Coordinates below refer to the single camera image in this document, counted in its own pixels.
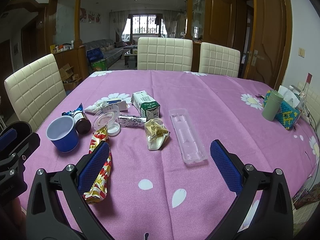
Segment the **dark brown pill bottle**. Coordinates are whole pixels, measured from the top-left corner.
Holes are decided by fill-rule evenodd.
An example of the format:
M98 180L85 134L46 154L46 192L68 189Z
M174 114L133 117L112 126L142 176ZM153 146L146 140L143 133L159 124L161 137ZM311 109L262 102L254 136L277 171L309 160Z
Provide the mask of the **dark brown pill bottle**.
M84 135L91 130L91 122L83 111L75 111L73 119L75 121L75 129L79 134Z

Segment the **green white milk carton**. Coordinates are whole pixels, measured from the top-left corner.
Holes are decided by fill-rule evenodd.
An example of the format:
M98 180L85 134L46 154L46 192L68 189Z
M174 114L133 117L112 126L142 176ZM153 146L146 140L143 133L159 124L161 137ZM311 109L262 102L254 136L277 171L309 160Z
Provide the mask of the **green white milk carton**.
M134 92L131 96L131 104L139 111L140 116L146 120L160 118L160 104L145 90Z

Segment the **red yellow snack wrapper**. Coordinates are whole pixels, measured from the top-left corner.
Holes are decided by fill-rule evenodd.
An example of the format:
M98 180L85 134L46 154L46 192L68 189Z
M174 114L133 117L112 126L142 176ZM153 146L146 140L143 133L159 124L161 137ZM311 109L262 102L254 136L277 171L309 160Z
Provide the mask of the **red yellow snack wrapper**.
M107 125L99 128L93 133L88 153L93 153L101 142L109 143ZM104 163L95 176L93 183L90 184L90 188L83 193L83 197L87 204L102 202L107 196L107 180L110 176L112 166L112 154L110 149L103 160Z

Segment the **blue paper cup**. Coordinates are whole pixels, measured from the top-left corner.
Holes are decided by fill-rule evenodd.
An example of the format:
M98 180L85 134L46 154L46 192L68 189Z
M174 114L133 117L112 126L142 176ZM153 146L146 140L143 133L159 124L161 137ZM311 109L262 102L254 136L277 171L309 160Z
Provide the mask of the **blue paper cup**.
M47 127L46 136L60 152L72 151L79 142L75 121L68 115L53 120Z

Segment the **yellow white snack bag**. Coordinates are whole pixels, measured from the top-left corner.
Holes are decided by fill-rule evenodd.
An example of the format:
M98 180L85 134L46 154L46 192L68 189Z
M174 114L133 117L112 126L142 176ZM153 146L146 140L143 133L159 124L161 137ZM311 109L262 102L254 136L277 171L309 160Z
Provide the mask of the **yellow white snack bag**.
M164 125L164 122L160 118L154 118L148 120L144 124L146 133L148 150L157 151L170 137L170 131Z

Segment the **blue white torn box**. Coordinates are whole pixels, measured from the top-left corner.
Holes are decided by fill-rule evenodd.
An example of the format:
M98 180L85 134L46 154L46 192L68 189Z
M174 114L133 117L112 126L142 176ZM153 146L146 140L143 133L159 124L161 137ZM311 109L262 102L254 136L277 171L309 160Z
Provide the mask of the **blue white torn box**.
M120 112L128 111L128 104L125 100L116 99L116 100L107 100L103 103L102 107L116 105L119 108Z

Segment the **cardboard box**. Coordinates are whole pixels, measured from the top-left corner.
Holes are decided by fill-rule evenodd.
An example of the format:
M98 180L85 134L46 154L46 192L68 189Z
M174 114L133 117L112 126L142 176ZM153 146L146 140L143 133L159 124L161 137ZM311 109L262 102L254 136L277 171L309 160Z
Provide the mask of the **cardboard box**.
M73 66L66 64L59 69L65 91L75 89L82 80L82 77L79 74L73 72L73 68Z

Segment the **clear plastic tray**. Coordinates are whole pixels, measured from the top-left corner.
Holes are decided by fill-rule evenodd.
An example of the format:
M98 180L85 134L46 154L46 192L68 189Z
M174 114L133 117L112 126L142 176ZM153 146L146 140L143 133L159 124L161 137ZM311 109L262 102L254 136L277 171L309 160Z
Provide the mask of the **clear plastic tray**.
M201 163L208 159L204 145L199 138L189 113L186 109L171 109L169 111L183 161L187 165Z

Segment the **colourful bag on floor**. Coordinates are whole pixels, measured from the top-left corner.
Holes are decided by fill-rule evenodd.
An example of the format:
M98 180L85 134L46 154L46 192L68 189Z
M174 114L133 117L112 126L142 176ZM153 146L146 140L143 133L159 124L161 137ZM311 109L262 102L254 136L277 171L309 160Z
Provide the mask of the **colourful bag on floor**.
M101 59L99 61L95 61L91 63L91 68L94 72L96 71L105 71L107 70L107 62L106 59Z

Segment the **clear round plastic lid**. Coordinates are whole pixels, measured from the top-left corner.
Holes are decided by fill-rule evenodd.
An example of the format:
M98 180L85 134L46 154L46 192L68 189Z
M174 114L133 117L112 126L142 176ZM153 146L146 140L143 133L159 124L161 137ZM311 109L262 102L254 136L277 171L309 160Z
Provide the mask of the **clear round plastic lid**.
M99 110L93 119L93 127L95 130L99 130L106 126L107 129L116 125L116 119L120 115L119 107L117 105L107 105Z

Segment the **white tissue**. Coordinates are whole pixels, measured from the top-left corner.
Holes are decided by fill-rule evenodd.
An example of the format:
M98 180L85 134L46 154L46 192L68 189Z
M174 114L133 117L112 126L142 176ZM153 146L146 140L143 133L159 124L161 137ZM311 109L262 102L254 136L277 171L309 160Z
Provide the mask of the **white tissue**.
M89 114L96 114L98 113L102 108L104 108L107 105L107 102L104 100L98 100L93 105L90 105L84 109L84 112Z

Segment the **white bottle cap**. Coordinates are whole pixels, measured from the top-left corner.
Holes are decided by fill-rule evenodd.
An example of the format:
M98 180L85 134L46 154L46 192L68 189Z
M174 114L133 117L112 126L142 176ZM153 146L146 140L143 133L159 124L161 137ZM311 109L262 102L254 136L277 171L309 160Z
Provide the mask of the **white bottle cap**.
M107 133L108 136L116 136L118 135L120 132L120 124L118 124L117 122L114 122L110 125L107 126Z

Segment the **silver foil wrapper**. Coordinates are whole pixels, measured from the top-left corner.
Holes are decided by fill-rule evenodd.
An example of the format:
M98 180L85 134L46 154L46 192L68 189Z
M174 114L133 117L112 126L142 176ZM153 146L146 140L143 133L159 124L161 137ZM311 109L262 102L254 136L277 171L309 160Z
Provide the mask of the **silver foil wrapper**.
M143 128L146 123L146 117L135 115L120 115L117 118L120 127Z

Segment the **blue candy wrapper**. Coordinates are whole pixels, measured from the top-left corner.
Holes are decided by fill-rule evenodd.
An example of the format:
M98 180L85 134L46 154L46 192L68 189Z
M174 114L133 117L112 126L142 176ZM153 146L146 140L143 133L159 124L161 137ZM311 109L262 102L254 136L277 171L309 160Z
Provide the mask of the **blue candy wrapper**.
M64 116L64 115L68 115L68 116L71 116L71 117L74 117L76 115L76 113L79 113L79 112L83 112L83 105L82 103L80 103L79 107L73 111L68 111L68 112L63 112L61 115Z

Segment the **knitted tissue box cover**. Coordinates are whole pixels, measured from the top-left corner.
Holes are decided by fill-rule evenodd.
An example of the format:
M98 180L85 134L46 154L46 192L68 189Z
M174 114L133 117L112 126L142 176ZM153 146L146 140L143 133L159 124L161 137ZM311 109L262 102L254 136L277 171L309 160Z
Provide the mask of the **knitted tissue box cover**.
M267 102L270 91L271 90L268 90L265 95L263 107ZM286 130L290 130L298 120L299 115L300 110L291 107L285 100L283 100L274 119L276 119Z

